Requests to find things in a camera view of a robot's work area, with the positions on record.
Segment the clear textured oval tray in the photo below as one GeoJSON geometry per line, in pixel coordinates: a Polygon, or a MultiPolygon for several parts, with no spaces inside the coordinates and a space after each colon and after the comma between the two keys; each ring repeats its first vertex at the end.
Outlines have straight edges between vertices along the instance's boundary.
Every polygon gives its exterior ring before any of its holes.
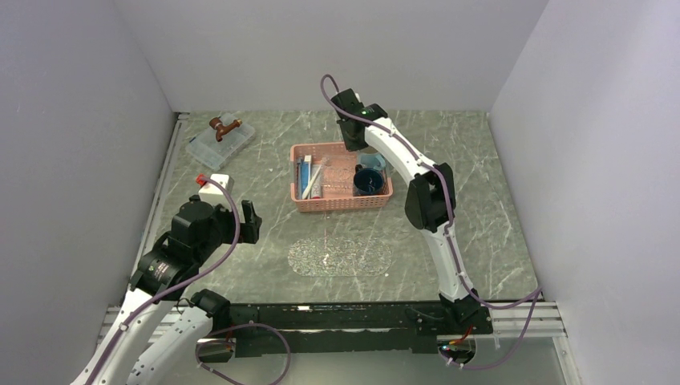
{"type": "Polygon", "coordinates": [[[392,264],[389,245],[377,239],[306,238],[289,248],[289,267],[303,277],[348,278],[380,276],[392,264]]]}

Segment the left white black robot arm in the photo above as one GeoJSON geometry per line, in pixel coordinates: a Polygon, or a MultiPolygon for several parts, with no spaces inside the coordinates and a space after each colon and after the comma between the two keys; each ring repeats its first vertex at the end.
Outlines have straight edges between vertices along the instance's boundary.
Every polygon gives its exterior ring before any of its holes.
{"type": "Polygon", "coordinates": [[[150,384],[164,375],[190,342],[223,335],[229,301],[211,291],[197,295],[188,319],[157,342],[150,339],[184,290],[202,278],[202,265],[222,245],[254,245],[262,219],[251,201],[241,209],[222,194],[199,193],[181,205],[171,227],[139,260],[123,304],[76,384],[150,384]]]}

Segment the white and blue mug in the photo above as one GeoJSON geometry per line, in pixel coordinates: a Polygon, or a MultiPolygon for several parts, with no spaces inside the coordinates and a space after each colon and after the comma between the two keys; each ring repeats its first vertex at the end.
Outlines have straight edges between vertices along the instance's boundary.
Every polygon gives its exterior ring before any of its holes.
{"type": "Polygon", "coordinates": [[[361,152],[358,154],[358,164],[362,168],[372,168],[379,172],[387,167],[387,161],[380,153],[361,152]]]}

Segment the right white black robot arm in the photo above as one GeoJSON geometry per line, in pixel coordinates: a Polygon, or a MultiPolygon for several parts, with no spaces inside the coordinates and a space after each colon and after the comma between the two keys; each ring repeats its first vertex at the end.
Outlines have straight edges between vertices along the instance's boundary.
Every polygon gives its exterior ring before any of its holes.
{"type": "Polygon", "coordinates": [[[491,334],[489,310],[476,300],[476,290],[459,256],[451,167],[425,156],[383,108],[364,105],[352,89],[339,92],[327,102],[338,113],[346,149],[375,149],[407,184],[404,212],[423,235],[435,263],[445,328],[452,334],[491,334]]]}

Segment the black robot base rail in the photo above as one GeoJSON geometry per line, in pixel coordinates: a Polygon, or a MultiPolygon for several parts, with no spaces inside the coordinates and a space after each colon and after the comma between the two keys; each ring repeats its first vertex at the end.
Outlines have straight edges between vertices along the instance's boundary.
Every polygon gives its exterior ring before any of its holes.
{"type": "Polygon", "coordinates": [[[212,319],[199,356],[209,362],[229,356],[407,351],[452,354],[467,361],[477,335],[494,331],[492,311],[510,310],[499,302],[472,297],[450,302],[232,303],[203,289],[188,300],[212,319]]]}

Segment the pink plastic basket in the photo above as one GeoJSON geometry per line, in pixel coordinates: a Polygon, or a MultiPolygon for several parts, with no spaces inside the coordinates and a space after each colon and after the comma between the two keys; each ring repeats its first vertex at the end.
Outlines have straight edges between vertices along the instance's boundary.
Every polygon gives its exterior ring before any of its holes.
{"type": "Polygon", "coordinates": [[[387,176],[379,194],[356,196],[353,177],[357,154],[348,152],[342,142],[295,144],[290,148],[290,160],[293,165],[290,198],[301,213],[381,208],[394,192],[392,179],[387,176]],[[311,157],[313,165],[322,166],[318,176],[321,185],[319,198],[301,198],[304,189],[299,186],[300,167],[306,156],[311,157]]]}

